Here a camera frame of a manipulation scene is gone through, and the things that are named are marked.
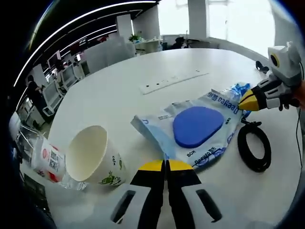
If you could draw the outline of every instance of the table surface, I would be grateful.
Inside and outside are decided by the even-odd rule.
[[[140,85],[152,80],[164,80],[196,70],[209,74],[147,95],[139,90]],[[83,128],[91,125],[106,127],[127,167],[127,182],[130,182],[141,165],[163,156],[130,124],[135,115],[158,113],[170,103],[198,98],[211,88],[221,91],[237,82],[255,85],[264,77],[256,70],[254,61],[227,50],[179,49],[131,58],[75,84],[55,115],[49,140],[64,152]],[[270,167],[264,173],[250,170],[239,156],[235,134],[223,157],[212,167],[199,172],[198,177],[202,183],[213,184],[223,191],[238,212],[253,220],[275,224],[288,211],[300,178],[295,137],[297,112],[295,109],[262,110],[252,112],[248,120],[263,123],[260,128],[269,137],[272,149]],[[298,135],[302,147],[300,130]],[[262,157],[261,142],[251,135],[247,141],[254,154]],[[99,205],[113,189],[89,185],[79,192],[47,185],[47,198],[55,223],[59,227],[73,224],[74,228],[82,228],[92,220],[99,220]],[[174,228],[167,190],[163,197],[158,228]]]

